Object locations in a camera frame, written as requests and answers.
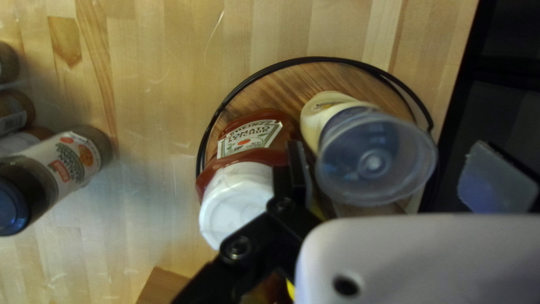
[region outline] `mayonnaise bottle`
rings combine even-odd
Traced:
[[[304,105],[300,129],[317,156],[317,183],[335,203],[394,202],[422,188],[435,168],[437,149],[428,133],[337,91]]]

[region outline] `jar lid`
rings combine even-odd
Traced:
[[[28,219],[28,205],[21,191],[10,182],[0,180],[0,236],[20,232]]]

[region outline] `plastic container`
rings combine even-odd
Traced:
[[[200,231],[212,248],[266,210],[274,196],[272,167],[287,164],[286,144],[298,138],[296,130],[286,113],[263,109],[234,119],[220,133],[196,182]]]
[[[17,90],[0,91],[0,135],[27,127],[36,119],[32,101]]]
[[[0,235],[23,230],[111,159],[107,136],[85,125],[0,158]]]
[[[20,69],[15,50],[9,44],[0,41],[0,84],[15,81]]]
[[[317,183],[335,203],[394,202],[423,187],[435,168],[437,150],[425,131],[340,92],[314,96],[300,126],[318,155]]]
[[[47,128],[32,126],[24,128],[15,134],[0,138],[0,157],[21,152],[46,140],[52,135],[54,133]]]

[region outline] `ketchup bottle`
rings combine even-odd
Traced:
[[[274,196],[272,167],[287,165],[286,144],[298,138],[296,130],[288,114],[261,109],[221,131],[217,150],[195,183],[200,231],[212,248],[266,210]]]

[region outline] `screw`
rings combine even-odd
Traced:
[[[294,202],[292,200],[290,200],[289,198],[284,198],[282,200],[279,200],[276,204],[275,204],[275,210],[278,212],[278,213],[283,213],[285,211],[288,211],[290,209],[293,208],[293,204]]]
[[[245,236],[241,236],[230,242],[225,248],[227,256],[231,260],[241,260],[251,251],[251,242]]]

